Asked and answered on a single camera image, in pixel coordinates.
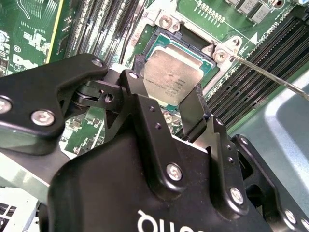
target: hole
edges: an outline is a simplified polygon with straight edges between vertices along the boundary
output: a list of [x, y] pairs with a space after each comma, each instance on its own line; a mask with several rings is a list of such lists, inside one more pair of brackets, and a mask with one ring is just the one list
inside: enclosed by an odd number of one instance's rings
[[154, 127], [157, 128], [158, 130], [160, 130], [161, 129], [161, 124], [157, 123]]
[[106, 103], [111, 103], [113, 98], [114, 98], [114, 97], [113, 97], [112, 94], [110, 94], [110, 93], [108, 93], [108, 94], [106, 94], [106, 95], [104, 96], [104, 100], [105, 100]]
[[280, 9], [282, 6], [284, 5], [284, 1], [283, 0], [279, 0], [276, 2], [276, 4], [274, 5], [274, 7], [276, 9]]
[[228, 157], [227, 160], [230, 162], [230, 163], [234, 163], [234, 160], [232, 157]]
[[129, 75], [134, 79], [138, 79], [139, 77], [135, 72], [129, 72]]
[[240, 152], [238, 152], [238, 159], [239, 159], [239, 162], [240, 162], [240, 169], [241, 169], [242, 178], [245, 180], [250, 175], [252, 175], [253, 169], [252, 169], [251, 165], [249, 164], [249, 162], [246, 160], [246, 158]]
[[60, 107], [62, 108], [64, 104], [64, 100], [59, 101], [59, 104], [60, 104]]

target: screw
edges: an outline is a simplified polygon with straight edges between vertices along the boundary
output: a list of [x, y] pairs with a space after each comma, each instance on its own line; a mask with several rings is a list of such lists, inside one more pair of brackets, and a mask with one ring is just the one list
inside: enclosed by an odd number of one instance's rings
[[46, 110], [37, 110], [32, 113], [31, 120], [39, 126], [50, 126], [54, 123], [55, 117], [52, 113]]
[[230, 192], [231, 192], [233, 200], [237, 204], [243, 204], [243, 196], [242, 196], [241, 192], [237, 188], [231, 188]]
[[0, 98], [0, 114], [10, 111], [11, 108], [12, 104], [8, 100]]
[[92, 62], [94, 65], [97, 65], [97, 66], [99, 66], [99, 67], [103, 67], [102, 62], [101, 62], [100, 60], [98, 60], [98, 59], [93, 59], [91, 62]]
[[164, 115], [164, 119], [166, 121], [166, 123], [172, 123], [173, 122], [173, 118], [171, 115]]
[[219, 50], [214, 54], [213, 58], [217, 63], [223, 63], [227, 58], [227, 54], [225, 51]]
[[303, 226], [306, 228], [307, 231], [309, 231], [309, 223], [303, 218], [301, 219], [301, 223], [303, 223]]
[[172, 26], [172, 19], [167, 16], [162, 16], [159, 24], [164, 29], [169, 29]]
[[175, 180], [175, 181], [180, 181], [182, 176], [183, 176], [179, 167], [177, 167], [175, 164], [172, 164], [172, 163], [170, 163], [166, 166], [166, 171], [167, 171], [169, 177], [172, 180]]
[[286, 209], [284, 212], [285, 212], [285, 215], [288, 218], [289, 222], [292, 223], [292, 224], [296, 224], [296, 219], [294, 217], [294, 214], [288, 209]]
[[137, 79], [139, 77], [135, 72], [129, 72], [129, 75], [134, 79]]
[[219, 125], [223, 126], [223, 122], [220, 119], [216, 118], [216, 121], [219, 123]]
[[247, 140], [246, 140], [245, 138], [241, 138], [240, 140], [242, 140], [242, 142], [243, 142], [244, 144], [248, 144], [248, 142], [247, 142]]

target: black dimm slot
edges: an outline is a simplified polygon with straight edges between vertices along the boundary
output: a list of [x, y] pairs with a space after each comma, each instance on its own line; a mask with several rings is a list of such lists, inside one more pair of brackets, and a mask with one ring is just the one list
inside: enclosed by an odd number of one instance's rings
[[71, 57], [71, 56], [77, 55], [81, 40], [83, 39], [83, 36], [85, 33], [85, 28], [88, 22], [90, 12], [92, 10], [93, 3], [94, 3], [94, 0], [83, 0], [82, 1], [80, 8], [79, 8], [78, 15], [76, 17], [77, 20], [75, 21], [73, 30], [70, 33], [71, 36], [69, 39], [69, 44], [67, 46], [65, 57]]
[[[275, 35], [270, 35], [271, 37], [268, 36], [268, 38], [264, 41], [262, 45], [263, 49], [258, 47], [248, 60], [254, 64], [258, 64], [271, 50], [271, 48], [278, 44], [279, 41], [288, 33], [288, 31], [292, 30], [297, 24], [298, 22], [294, 20], [288, 20], [288, 22], [285, 24], [281, 23], [278, 26], [278, 32]], [[241, 65], [239, 69], [236, 70], [234, 74], [232, 74], [233, 78], [229, 78], [225, 82], [225, 88], [221, 87], [210, 99], [207, 100], [210, 109], [214, 107], [214, 104], [219, 104], [226, 97], [226, 95], [232, 91], [234, 87], [236, 87], [238, 82], [245, 78], [250, 70], [251, 69], [247, 66]]]
[[96, 48], [96, 46], [97, 46], [97, 44], [98, 44], [98, 42], [99, 42], [100, 32], [101, 32], [101, 30], [103, 29], [103, 26], [104, 26], [105, 23], [106, 23], [107, 17], [108, 17], [108, 15], [109, 15], [110, 12], [111, 12], [111, 8], [112, 8], [112, 0], [109, 0], [108, 3], [107, 3], [106, 8], [105, 8], [105, 10], [104, 10], [104, 14], [103, 14], [103, 17], [102, 17], [102, 19], [101, 19], [101, 21], [100, 21], [100, 25], [99, 25], [99, 27], [98, 27], [98, 30], [95, 31], [95, 32], [93, 32], [93, 33], [96, 33], [96, 34], [97, 34], [96, 37], [95, 37], [95, 39], [94, 39], [94, 43], [93, 43], [93, 44], [88, 44], [88, 46], [87, 46], [87, 49], [86, 49], [86, 50], [87, 50], [87, 53], [91, 53], [91, 54], [94, 53], [94, 50], [95, 50], [95, 48]]
[[[307, 62], [309, 62], [309, 51], [307, 51], [306, 56], [304, 59], [300, 60], [298, 64], [290, 70], [289, 74], [287, 73], [287, 77], [295, 73], [299, 68], [301, 68], [303, 65], [305, 65]], [[269, 94], [271, 94], [276, 88], [278, 88], [280, 85], [277, 83], [273, 83], [268, 90], [259, 97], [259, 102], [261, 102], [261, 99], [265, 99]], [[246, 105], [244, 109], [242, 109], [242, 114], [235, 113], [231, 115], [229, 120], [226, 121], [226, 126], [228, 128], [231, 128], [233, 125], [235, 125], [239, 120], [241, 120], [247, 113], [249, 113], [255, 106], [257, 105], [256, 101], [253, 101], [250, 105]]]
[[[283, 47], [283, 49], [281, 49], [281, 50], [271, 50], [267, 54], [267, 60], [269, 60], [269, 62], [263, 63], [260, 66], [261, 68], [268, 70], [274, 63], [277, 62], [277, 59], [279, 58], [279, 54], [285, 54], [285, 52], [290, 48], [289, 44], [294, 44], [295, 41], [297, 41], [300, 37], [302, 37], [306, 33], [306, 31], [303, 30], [303, 28], [294, 28], [293, 30], [291, 30], [291, 33], [295, 34], [296, 36], [295, 37], [284, 37], [281, 41], [281, 42], [283, 42], [283, 44], [281, 45], [281, 47]], [[258, 76], [260, 76], [260, 74], [258, 72], [254, 72], [252, 75], [248, 76], [248, 78], [243, 78], [242, 80], [244, 81], [244, 83], [242, 83], [241, 86], [238, 88], [237, 97], [239, 97], [240, 93], [246, 91], [255, 82], [257, 82]], [[224, 101], [223, 104], [217, 105], [217, 106], [220, 107], [221, 110], [217, 111], [216, 107], [214, 107], [213, 111], [216, 112], [217, 114], [221, 114], [223, 109], [228, 108], [230, 105], [232, 105], [234, 103], [234, 101], [236, 100], [235, 97], [236, 97], [235, 93], [232, 92], [232, 94], [230, 94], [230, 96]]]
[[[128, 30], [128, 26], [132, 20], [132, 17], [134, 16], [138, 4], [139, 4], [138, 0], [130, 0], [126, 4], [126, 7], [124, 8], [124, 13], [121, 16], [121, 19], [119, 20], [120, 22], [116, 26], [116, 30], [112, 38], [113, 41], [118, 40], [118, 42], [120, 42], [125, 32]], [[119, 43], [116, 43], [114, 46], [110, 47], [110, 50], [106, 56], [106, 61], [108, 65], [111, 64], [112, 59], [118, 48], [118, 45]]]
[[94, 55], [97, 57], [101, 53], [101, 49], [104, 45], [108, 31], [110, 27], [112, 26], [112, 24], [114, 23], [115, 17], [117, 16], [118, 11], [121, 9], [122, 2], [123, 2], [122, 0], [115, 0], [112, 4], [112, 8], [111, 8], [110, 14], [108, 15], [107, 22], [102, 27], [102, 30], [99, 36], [99, 42], [97, 43], [96, 48], [95, 48]]
[[[286, 18], [249, 57], [249, 61], [287, 80], [309, 60], [309, 29]], [[228, 128], [264, 102], [277, 83], [241, 65], [209, 100], [212, 113]]]
[[[309, 61], [309, 41], [305, 41], [301, 44], [302, 48], [297, 48], [297, 54], [290, 54], [290, 56], [287, 56], [285, 58], [285, 62], [289, 62], [291, 66], [284, 67], [279, 66], [277, 70], [274, 70], [273, 73], [277, 74], [279, 72], [279, 75], [283, 80], [287, 80], [293, 73], [295, 73], [302, 65], [307, 63]], [[238, 104], [238, 107], [233, 107], [230, 109], [227, 109], [225, 112], [223, 112], [220, 116], [222, 120], [227, 124], [228, 127], [231, 127], [233, 123], [237, 121], [237, 119], [242, 118], [246, 113], [250, 112], [256, 104], [259, 104], [265, 100], [265, 98], [272, 93], [277, 87], [280, 85], [277, 83], [272, 82], [268, 78], [264, 77], [263, 80], [260, 82], [262, 84], [261, 88], [259, 89], [253, 89], [251, 93], [252, 98], [250, 98], [250, 101], [246, 104], [243, 104], [243, 102], [239, 101], [240, 104]]]
[[90, 21], [91, 24], [87, 25], [87, 30], [85, 32], [85, 36], [83, 38], [82, 45], [81, 45], [78, 53], [85, 53], [86, 52], [86, 49], [87, 49], [87, 46], [88, 46], [88, 43], [89, 43], [89, 38], [91, 36], [93, 27], [95, 26], [95, 22], [98, 18], [98, 14], [99, 14], [100, 9], [102, 8], [102, 5], [103, 5], [103, 0], [97, 0], [95, 2], [91, 16], [89, 18], [89, 21]]
[[[304, 52], [304, 49], [308, 48], [309, 46], [309, 40], [304, 41], [300, 46], [294, 46], [294, 47], [290, 47], [290, 49], [287, 51], [287, 56], [281, 56], [281, 58], [284, 59], [283, 63], [286, 62], [287, 60], [289, 60], [291, 62], [291, 60], [293, 60], [293, 57], [298, 57], [299, 55], [301, 55]], [[273, 67], [272, 69], [268, 69], [269, 72], [272, 72], [273, 74], [281, 77], [281, 79], [283, 80], [287, 80], [289, 75], [286, 74], [286, 72], [283, 72], [284, 70], [284, 66], [281, 65], [282, 61], [277, 60], [276, 63], [273, 63]], [[258, 95], [260, 92], [265, 92], [263, 91], [263, 89], [269, 88], [270, 86], [272, 86], [274, 84], [274, 82], [272, 82], [270, 79], [264, 77], [263, 75], [258, 73], [258, 78], [260, 81], [258, 82], [258, 85], [254, 86], [253, 89], [249, 90], [250, 92], [248, 94], [244, 93], [243, 98], [238, 99], [238, 103], [233, 105], [232, 108], [229, 109], [225, 109], [225, 111], [223, 112], [216, 112], [216, 115], [222, 115], [222, 120], [227, 120], [229, 118], [229, 113], [228, 112], [237, 112], [237, 108], [239, 107], [240, 104], [243, 103], [243, 99], [244, 98], [251, 98], [253, 99], [256, 103], [260, 102], [260, 99], [262, 98], [262, 96], [264, 95]]]
[[[299, 31], [302, 30], [304, 33], [302, 33], [302, 36], [299, 36], [301, 33], [299, 33]], [[291, 62], [291, 60], [293, 60], [293, 57], [297, 57], [299, 56], [299, 54], [302, 52], [302, 48], [305, 48], [303, 46], [303, 44], [306, 44], [307, 42], [304, 41], [300, 46], [296, 45], [296, 46], [286, 46], [286, 43], [290, 43], [292, 40], [296, 41], [296, 38], [298, 38], [297, 40], [299, 40], [301, 37], [304, 36], [305, 34], [305, 30], [303, 30], [303, 28], [299, 28], [296, 33], [297, 35], [295, 37], [288, 37], [289, 39], [281, 46], [283, 47], [283, 49], [278, 49], [277, 51], [281, 52], [281, 55], [278, 55], [277, 52], [273, 53], [269, 58], [267, 58], [267, 60], [269, 60], [269, 62], [266, 62], [265, 64], [262, 65], [263, 69], [268, 70], [269, 72], [281, 77], [282, 79], [287, 79], [288, 76], [284, 75], [284, 73], [281, 76], [281, 70], [284, 68], [284, 66], [282, 64], [286, 63], [284, 62], [285, 60], [288, 60], [289, 62]], [[251, 86], [253, 85], [254, 82], [258, 82], [256, 86], [253, 86], [253, 89], [250, 90]], [[245, 86], [245, 90], [242, 91], [240, 93], [240, 95], [237, 95], [237, 97], [235, 96], [235, 98], [233, 99], [233, 103], [234, 101], [237, 100], [238, 103], [235, 103], [232, 108], [229, 108], [230, 105], [228, 106], [223, 106], [220, 107], [220, 110], [214, 111], [214, 113], [216, 115], [223, 115], [222, 120], [226, 119], [227, 115], [224, 114], [224, 112], [226, 111], [226, 109], [229, 109], [229, 111], [233, 112], [235, 111], [235, 108], [244, 101], [244, 98], [253, 98], [257, 93], [259, 93], [261, 91], [261, 89], [268, 85], [269, 83], [272, 83], [272, 81], [266, 77], [264, 77], [263, 75], [259, 74], [258, 72], [254, 72], [253, 75], [250, 76], [250, 79], [246, 79], [246, 82], [244, 83]]]

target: electronic component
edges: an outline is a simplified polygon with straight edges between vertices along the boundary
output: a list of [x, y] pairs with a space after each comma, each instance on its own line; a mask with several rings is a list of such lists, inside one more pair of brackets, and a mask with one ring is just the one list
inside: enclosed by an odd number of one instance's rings
[[236, 6], [240, 0], [226, 0], [226, 1]]
[[158, 29], [153, 44], [144, 51], [144, 67], [138, 70], [149, 95], [164, 102], [164, 106], [177, 106], [214, 67], [210, 57], [198, 52], [182, 36]]
[[60, 40], [59, 47], [58, 47], [58, 53], [66, 49], [68, 41], [69, 41], [69, 35], [66, 35]]
[[260, 8], [251, 17], [251, 20], [259, 24], [268, 15], [269, 12], [270, 12], [270, 9], [267, 6], [261, 5]]
[[49, 62], [62, 6], [63, 0], [1, 1], [0, 57], [10, 63], [4, 74]]
[[144, 82], [152, 97], [178, 105], [202, 79], [202, 61], [174, 45], [153, 50], [144, 67]]
[[239, 7], [239, 10], [248, 15], [257, 3], [258, 0], [245, 0], [245, 2]]

